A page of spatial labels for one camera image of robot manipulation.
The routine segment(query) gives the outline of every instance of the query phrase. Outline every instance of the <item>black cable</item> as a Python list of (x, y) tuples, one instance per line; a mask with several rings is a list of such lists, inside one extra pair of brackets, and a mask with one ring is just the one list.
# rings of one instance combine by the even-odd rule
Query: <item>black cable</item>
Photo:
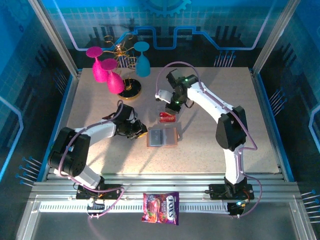
[(103, 119), (103, 120), (109, 120), (109, 119), (112, 118), (115, 114), (116, 114), (116, 113), (113, 112), (113, 113), (109, 114), (108, 116), (103, 117), (102, 119)]
[(185, 105), (188, 109), (192, 108), (194, 104), (195, 104), (195, 101), (192, 101), (192, 103), (191, 103), (190, 106), (188, 106), (186, 102), (184, 103), (184, 105)]
[(205, 194), (214, 194), (214, 195), (225, 195), (227, 193), (227, 191), (225, 191), (223, 193), (218, 193), (218, 192), (215, 192), (215, 191), (205, 190), (204, 193)]

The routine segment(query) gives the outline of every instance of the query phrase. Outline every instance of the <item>metal frame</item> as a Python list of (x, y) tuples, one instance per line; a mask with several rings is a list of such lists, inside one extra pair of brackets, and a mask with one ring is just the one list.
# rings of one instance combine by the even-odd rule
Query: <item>metal frame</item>
[(73, 77), (77, 77), (78, 75), (77, 66), (73, 58), (71, 57), (60, 34), (55, 28), (55, 25), (51, 21), (46, 8), (42, 4), (42, 1), (41, 0), (28, 0), (28, 1), (31, 7), (33, 8), (35, 14), (37, 15), (38, 19), (40, 20), (42, 26), (44, 27), (45, 31), (47, 32), (48, 36), (50, 37), (53, 45), (57, 49), (60, 57), (62, 58), (66, 67), (68, 68), (69, 72)]
[[(86, 213), (87, 202), (76, 200), (77, 191), (73, 182), (49, 173), (48, 181), (36, 182), (18, 230), (17, 240), (32, 239), (39, 220), (39, 213)], [(210, 200), (204, 193), (209, 184), (223, 184), (223, 174), (108, 174), (103, 175), (110, 184), (122, 184), (125, 194), (113, 208), (115, 213), (143, 212), (142, 193), (178, 191), (180, 210), (186, 213), (226, 213), (226, 201)], [(289, 203), (292, 218), (301, 240), (315, 240), (315, 234), (308, 219), (304, 203), (296, 182), (285, 182), (281, 173), (253, 174), (263, 186), (262, 203)], [(258, 184), (249, 180), (256, 195)]]
[[(58, 49), (69, 71), (74, 77), (79, 77), (75, 64), (61, 37), (49, 20), (44, 6), (37, 0), (29, 0), (29, 2)], [(263, 100), (261, 83), (257, 80), (258, 74), (299, 2), (300, 0), (289, 0), (253, 67), (252, 81), (267, 125), (269, 125), (268, 122), (270, 121), (268, 118), (269, 113)], [(76, 88), (77, 84), (74, 84), (73, 88), (69, 90), (59, 126), (61, 126), (61, 121), (64, 122), (69, 117)], [(276, 156), (278, 156), (281, 173), (253, 174), (253, 177), (260, 179), (262, 183), (263, 193), (261, 202), (289, 204), (299, 238), (301, 240), (315, 240), (316, 237), (306, 213), (298, 185), (296, 182), (289, 181), (290, 174), (288, 174), (285, 168), (282, 153), (279, 149), (279, 142), (275, 137), (271, 124), (268, 128), (268, 133)], [(76, 190), (73, 188), (73, 183), (70, 180), (56, 176), (48, 167), (46, 168), (46, 173), (46, 181), (36, 182), (31, 190), (16, 236), (17, 240), (32, 239), (35, 227), (39, 221), (39, 213), (86, 212), (87, 202), (75, 200)], [(224, 183), (224, 175), (222, 174), (109, 174), (103, 177), (110, 184), (122, 184), (125, 187), (125, 194), (119, 204), (115, 206), (113, 212), (141, 212), (143, 203), (142, 193), (149, 192), (150, 188), (155, 192), (180, 192), (180, 210), (182, 212), (214, 213), (215, 210), (224, 210), (223, 206), (225, 202), (210, 200), (209, 196), (204, 193), (209, 184)], [(260, 191), (256, 182), (249, 180), (249, 183), (252, 184), (255, 193)]]
[[(43, 162), (45, 162), (45, 159), (48, 158), (49, 153), (50, 153), (51, 144), (56, 139), (59, 131), (64, 126), (66, 126), (68, 123), (69, 114), (71, 112), (72, 103), (73, 103), (73, 100), (75, 98), (75, 94), (77, 91), (80, 75), (81, 75), (81, 71), (79, 71), (78, 77), (72, 77), (72, 76), (70, 77), (70, 80), (69, 80), (67, 88), (66, 88), (66, 92), (64, 93), (64, 96), (63, 96), (63, 99), (61, 102), (61, 106), (60, 106), (60, 110), (59, 110), (56, 122), (53, 127), (53, 131), (52, 131), (49, 143), (48, 143), (48, 147), (47, 147), (46, 152), (44, 154)], [(49, 173), (49, 170), (50, 170), (49, 165), (43, 164), (41, 166), (37, 180), (42, 181), (42, 182), (45, 181), (47, 179), (47, 174)]]
[(299, 5), (301, 0), (289, 0), (285, 8), (283, 9), (281, 15), (276, 21), (268, 39), (263, 46), (261, 53), (259, 54), (256, 62), (253, 66), (253, 73), (255, 77), (260, 73), (262, 67), (266, 63), (269, 55), (277, 44), (279, 38), (284, 32), (287, 24), (289, 23), (292, 15), (295, 13), (297, 6)]

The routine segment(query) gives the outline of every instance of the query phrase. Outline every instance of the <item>enclosure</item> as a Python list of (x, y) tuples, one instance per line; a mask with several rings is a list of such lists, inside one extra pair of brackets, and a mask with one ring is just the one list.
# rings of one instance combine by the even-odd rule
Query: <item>enclosure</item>
[[(318, 1), (0, 1), (1, 239), (320, 238)], [(141, 42), (148, 47), (139, 49)], [(116, 59), (124, 83), (139, 83), (134, 97), (96, 81), (91, 47), (104, 51), (101, 62)], [(138, 69), (143, 60), (146, 76)], [(243, 219), (210, 212), (221, 201), (205, 190), (223, 184), (226, 172), (215, 120), (194, 104), (176, 122), (160, 122), (165, 104), (155, 99), (156, 79), (176, 61), (193, 65), (211, 92), (245, 109), (258, 150), (245, 152), (244, 171), (261, 181), (262, 197)], [(174, 69), (195, 74), (173, 64), (160, 75), (161, 89), (171, 89), (166, 76)], [(90, 219), (87, 202), (48, 158), (63, 127), (96, 123), (119, 99), (149, 131), (174, 127), (179, 139), (175, 147), (148, 148), (145, 137), (123, 136), (92, 145), (86, 164), (125, 191), (110, 214)], [(251, 208), (260, 188), (248, 182)], [(143, 193), (166, 192), (180, 193), (180, 226), (141, 222)]]

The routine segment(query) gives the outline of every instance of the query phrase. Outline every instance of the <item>round black base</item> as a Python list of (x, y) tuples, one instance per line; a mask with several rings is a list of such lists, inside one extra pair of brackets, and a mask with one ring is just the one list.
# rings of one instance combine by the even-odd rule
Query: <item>round black base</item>
[(141, 84), (138, 80), (136, 79), (125, 79), (123, 80), (124, 81), (124, 84), (127, 86), (129, 85), (128, 83), (130, 82), (130, 89), (126, 89), (119, 93), (118, 96), (122, 99), (126, 99), (126, 100), (131, 100), (131, 99), (135, 99), (137, 98), (140, 93), (141, 93)]

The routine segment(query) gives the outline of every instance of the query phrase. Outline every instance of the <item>glass panel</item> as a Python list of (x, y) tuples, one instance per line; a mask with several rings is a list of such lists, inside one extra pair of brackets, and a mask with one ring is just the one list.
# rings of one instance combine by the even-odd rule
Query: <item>glass panel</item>
[(318, 1), (300, 2), (260, 73), (302, 193), (320, 190), (319, 13)]
[[(146, 41), (151, 67), (186, 61), (203, 67), (252, 67), (287, 0), (44, 0), (78, 68), (86, 49), (129, 49)], [(104, 58), (112, 57), (105, 53)]]
[(1, 239), (16, 237), (69, 79), (28, 1), (11, 2), (0, 6)]

